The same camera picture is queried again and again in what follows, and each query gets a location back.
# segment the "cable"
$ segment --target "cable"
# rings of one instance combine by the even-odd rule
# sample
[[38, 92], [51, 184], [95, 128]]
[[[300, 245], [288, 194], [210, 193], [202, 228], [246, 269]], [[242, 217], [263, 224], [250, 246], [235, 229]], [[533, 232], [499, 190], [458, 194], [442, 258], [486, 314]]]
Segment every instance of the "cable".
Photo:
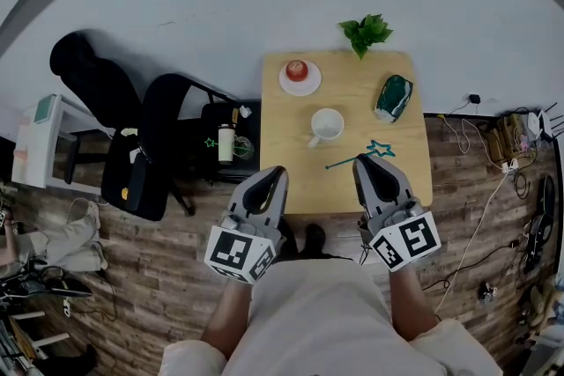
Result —
[[[523, 185], [519, 186], [519, 181], [523, 179]], [[513, 188], [519, 196], [519, 199], [526, 199], [531, 191], [531, 183], [527, 181], [527, 177], [520, 171], [517, 170], [515, 178], [513, 179]]]
[[423, 289], [423, 291], [429, 290], [432, 287], [435, 287], [437, 284], [439, 284], [440, 282], [443, 282], [443, 287], [445, 289], [448, 289], [451, 282], [449, 281], [450, 277], [453, 276], [456, 273], [460, 273], [462, 271], [465, 271], [466, 269], [470, 269], [470, 268], [474, 268], [477, 267], [478, 265], [480, 265], [480, 263], [482, 263], [483, 261], [489, 259], [492, 255], [494, 255], [495, 253], [497, 253], [498, 251], [501, 251], [502, 249], [510, 249], [511, 246], [510, 245], [505, 245], [505, 246], [500, 246], [495, 248], [490, 254], [488, 254], [486, 257], [483, 257], [482, 259], [478, 260], [476, 263], [473, 263], [472, 265], [466, 265], [465, 267], [462, 267], [460, 269], [455, 269], [454, 271], [452, 271], [451, 273], [449, 273], [444, 279], [439, 279], [436, 282], [433, 282], [432, 284], [430, 284], [428, 287], [425, 287]]
[[493, 191], [493, 193], [490, 195], [490, 197], [487, 200], [486, 203], [486, 207], [484, 208], [484, 213], [482, 213], [482, 217], [479, 220], [478, 225], [476, 226], [476, 229], [474, 230], [474, 233], [472, 234], [472, 236], [470, 237], [470, 240], [468, 241], [468, 244], [466, 245], [466, 248], [464, 249], [464, 252], [462, 254], [462, 258], [460, 259], [460, 263], [458, 263], [458, 268], [456, 269], [456, 273], [454, 274], [454, 276], [452, 277], [452, 281], [450, 281], [449, 287], [447, 288], [447, 290], [445, 291], [444, 295], [442, 296], [441, 302], [439, 303], [439, 305], [437, 306], [436, 309], [434, 309], [434, 312], [437, 313], [437, 311], [441, 308], [442, 303], [444, 302], [445, 298], [447, 298], [447, 295], [449, 294], [450, 291], [450, 287], [452, 287], [453, 283], [455, 282], [456, 279], [456, 275], [458, 274], [458, 271], [460, 270], [460, 268], [462, 267], [462, 264], [464, 262], [464, 257], [466, 256], [466, 253], [468, 252], [468, 248], [470, 247], [472, 241], [474, 240], [474, 237], [476, 236], [476, 233], [478, 233], [479, 228], [482, 226], [482, 223], [484, 222], [484, 218], [486, 217], [486, 213], [487, 213], [487, 208], [490, 205], [490, 202], [492, 201], [492, 199], [494, 198], [495, 194], [498, 192], [498, 190], [501, 188], [501, 185], [503, 184], [503, 182], [508, 178], [508, 174], [509, 171], [507, 171], [505, 173], [505, 175], [503, 176], [503, 179], [501, 179], [499, 185], [497, 186], [497, 188]]
[[505, 113], [503, 116], [509, 116], [513, 113], [519, 113], [520, 111], [524, 110], [524, 114], [529, 114], [531, 111], [527, 107], [517, 107], [515, 110]]
[[511, 260], [511, 263], [508, 265], [508, 267], [505, 269], [505, 271], [503, 271], [501, 273], [500, 279], [497, 281], [497, 284], [495, 285], [496, 287], [499, 287], [501, 284], [501, 281], [505, 278], [505, 276], [509, 273], [509, 271], [513, 268], [513, 264], [515, 263], [515, 260], [517, 258], [517, 256], [519, 255], [520, 252], [524, 252], [524, 250], [521, 249], [521, 243], [524, 242], [524, 238], [523, 235], [521, 236], [521, 240], [519, 241], [519, 245], [516, 247], [516, 251], [515, 251], [515, 255], [513, 256], [513, 259]]
[[106, 205], [109, 205], [109, 203], [97, 203], [95, 201], [91, 201], [90, 199], [86, 199], [85, 197], [77, 197], [74, 201], [72, 201], [72, 203], [70, 204], [69, 207], [69, 214], [67, 215], [67, 220], [65, 221], [65, 224], [67, 225], [69, 223], [69, 219], [71, 219], [71, 213], [72, 213], [72, 207], [74, 207], [74, 204], [76, 201], [87, 201], [88, 203], [96, 203], [98, 204], [100, 207], [105, 207]]
[[110, 288], [112, 289], [112, 303], [114, 305], [114, 318], [111, 318], [109, 315], [103, 313], [100, 310], [88, 310], [88, 311], [80, 311], [80, 310], [75, 310], [73, 309], [72, 312], [74, 313], [82, 313], [82, 314], [90, 314], [90, 313], [99, 313], [100, 315], [102, 315], [103, 317], [106, 318], [106, 320], [110, 321], [110, 322], [115, 322], [117, 320], [117, 305], [115, 303], [115, 288], [114, 286], [108, 281], [108, 279], [105, 276], [100, 275], [100, 278], [103, 279], [104, 281], [106, 281], [106, 283], [110, 286]]
[[491, 159], [490, 154], [487, 151], [487, 146], [486, 146], [486, 142], [484, 141], [484, 138], [482, 137], [481, 134], [481, 130], [478, 129], [474, 124], [472, 124], [470, 121], [465, 120], [464, 118], [460, 121], [462, 124], [462, 133], [464, 134], [464, 137], [466, 138], [466, 142], [468, 143], [468, 147], [466, 148], [466, 150], [464, 150], [462, 148], [462, 146], [460, 145], [460, 137], [458, 136], [458, 133], [456, 132], [456, 130], [453, 129], [453, 127], [449, 124], [449, 122], [447, 121], [446, 118], [446, 114], [439, 114], [439, 117], [442, 118], [442, 120], [444, 121], [445, 124], [447, 124], [447, 126], [449, 126], [449, 128], [455, 132], [456, 135], [456, 143], [458, 144], [458, 149], [460, 149], [460, 152], [462, 152], [463, 154], [466, 154], [469, 150], [470, 150], [470, 139], [468, 138], [468, 136], [466, 135], [466, 130], [464, 129], [464, 123], [469, 124], [470, 126], [472, 126], [477, 132], [478, 132], [478, 136], [480, 141], [482, 142], [482, 145], [484, 146], [484, 151], [486, 152], [486, 157], [489, 160], [489, 162], [494, 165], [496, 168], [501, 169], [501, 166], [496, 165], [494, 163], [494, 161]]
[[364, 262], [367, 260], [368, 258], [368, 253], [370, 252], [370, 246], [366, 245], [365, 243], [362, 243], [362, 253], [360, 254], [360, 258], [359, 258], [359, 264], [360, 265], [364, 265]]
[[445, 116], [448, 116], [449, 114], [453, 114], [455, 112], [457, 112], [458, 110], [462, 110], [464, 107], [466, 107], [468, 104], [470, 104], [470, 99], [466, 100], [466, 103], [464, 105], [462, 105], [459, 108], [455, 108], [454, 110], [452, 110], [451, 112], [448, 112], [445, 114]]
[[525, 278], [523, 280], [523, 272], [521, 271], [521, 267], [523, 266], [523, 262], [527, 262], [527, 255], [528, 254], [523, 254], [523, 257], [521, 257], [521, 260], [519, 261], [519, 266], [517, 267], [517, 279], [515, 280], [515, 290], [516, 291], [520, 291], [522, 290], [525, 285], [527, 284], [527, 278]]

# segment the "chair leg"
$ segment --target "chair leg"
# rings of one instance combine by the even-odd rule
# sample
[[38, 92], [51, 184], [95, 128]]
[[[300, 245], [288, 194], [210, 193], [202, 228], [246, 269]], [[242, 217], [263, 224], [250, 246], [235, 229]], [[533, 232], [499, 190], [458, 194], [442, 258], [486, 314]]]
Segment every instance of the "chair leg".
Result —
[[176, 201], [180, 204], [180, 206], [184, 210], [184, 215], [186, 215], [187, 217], [193, 217], [196, 211], [194, 209], [194, 205], [192, 205], [192, 201], [189, 198], [188, 198], [188, 203], [184, 201], [184, 198], [180, 194], [180, 191], [178, 187], [176, 187], [174, 182], [171, 184], [170, 191], [173, 194], [174, 199], [176, 199]]

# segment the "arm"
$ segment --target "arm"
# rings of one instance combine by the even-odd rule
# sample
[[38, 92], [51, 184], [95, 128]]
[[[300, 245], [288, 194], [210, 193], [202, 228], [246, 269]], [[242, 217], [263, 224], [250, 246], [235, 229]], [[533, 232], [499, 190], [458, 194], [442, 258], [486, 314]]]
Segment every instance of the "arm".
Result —
[[228, 281], [200, 339], [221, 351], [226, 359], [231, 357], [247, 330], [250, 294], [250, 285]]
[[4, 223], [4, 230], [6, 232], [6, 249], [0, 249], [0, 265], [9, 265], [18, 258], [18, 242], [11, 224]]
[[536, 328], [534, 328], [534, 331], [537, 334], [540, 334], [542, 330], [546, 328], [546, 325], [548, 323], [548, 317], [551, 311], [553, 310], [554, 303], [561, 298], [562, 294], [564, 294], [562, 291], [555, 290], [546, 300], [545, 311], [543, 312], [543, 320]]
[[390, 273], [390, 295], [394, 329], [407, 342], [438, 324], [413, 266]]

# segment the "black office chair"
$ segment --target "black office chair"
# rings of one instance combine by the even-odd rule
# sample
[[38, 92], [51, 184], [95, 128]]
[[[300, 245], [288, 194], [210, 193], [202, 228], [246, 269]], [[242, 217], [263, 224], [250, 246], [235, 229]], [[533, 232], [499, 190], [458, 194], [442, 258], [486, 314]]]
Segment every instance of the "black office chair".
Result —
[[[155, 79], [143, 100], [141, 122], [137, 136], [114, 137], [111, 156], [106, 163], [102, 179], [102, 197], [112, 205], [134, 215], [157, 221], [162, 218], [170, 191], [187, 216], [194, 215], [191, 203], [185, 203], [174, 184], [174, 151], [180, 139], [176, 124], [182, 102], [190, 87], [196, 87], [227, 102], [234, 101], [207, 86], [179, 74], [165, 74]], [[133, 165], [128, 166], [130, 152], [141, 152]], [[123, 200], [123, 188], [128, 188], [127, 200]], [[159, 187], [167, 187], [166, 193]]]
[[[213, 96], [233, 100], [187, 77], [165, 74], [151, 83], [141, 104], [125, 72], [98, 58], [82, 33], [70, 33], [56, 43], [50, 66], [104, 127], [115, 129], [108, 154], [81, 154], [80, 140], [73, 143], [66, 182], [72, 182], [77, 164], [105, 161], [101, 195], [115, 207], [158, 221], [171, 192], [185, 214], [194, 215], [194, 207], [174, 184], [171, 163], [182, 102], [191, 86], [207, 92], [211, 101]], [[125, 128], [137, 129], [137, 135], [124, 136]], [[130, 152], [137, 149], [140, 152], [131, 164]]]

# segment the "green plant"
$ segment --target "green plant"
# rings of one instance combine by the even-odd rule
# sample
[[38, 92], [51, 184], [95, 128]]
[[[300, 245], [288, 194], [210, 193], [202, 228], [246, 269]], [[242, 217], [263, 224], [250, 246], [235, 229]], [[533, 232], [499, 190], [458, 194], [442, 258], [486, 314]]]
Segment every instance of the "green plant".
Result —
[[393, 32], [388, 23], [382, 20], [382, 14], [372, 16], [368, 14], [360, 24], [355, 20], [339, 22], [345, 30], [345, 36], [351, 40], [352, 48], [362, 60], [368, 48], [375, 42], [385, 42]]

